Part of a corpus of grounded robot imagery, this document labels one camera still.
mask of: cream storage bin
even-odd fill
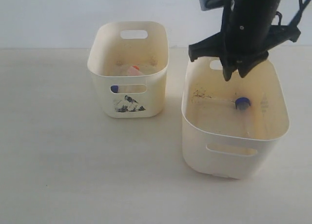
[[[245,78],[225,82],[215,58],[189,62],[182,99],[182,149],[194,170],[243,179],[263,164],[288,131],[289,118],[274,66],[265,61]],[[235,107],[248,98],[246,112]]]
[[[113,22],[97,32],[88,59],[102,109],[113,118],[145,118],[164,107],[169,48],[165,28],[149,21]],[[143,75],[127,76],[130,66]]]

